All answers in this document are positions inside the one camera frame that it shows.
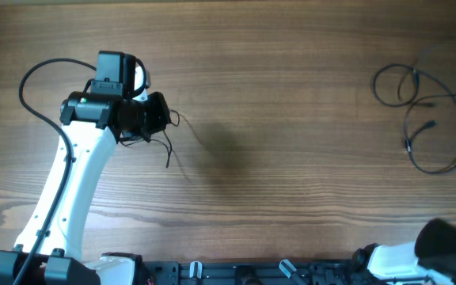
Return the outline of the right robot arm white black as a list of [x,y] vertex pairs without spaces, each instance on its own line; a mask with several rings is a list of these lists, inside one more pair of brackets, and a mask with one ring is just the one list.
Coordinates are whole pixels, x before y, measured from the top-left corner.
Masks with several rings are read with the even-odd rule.
[[415,241],[357,249],[350,265],[366,284],[456,284],[456,226],[435,218]]

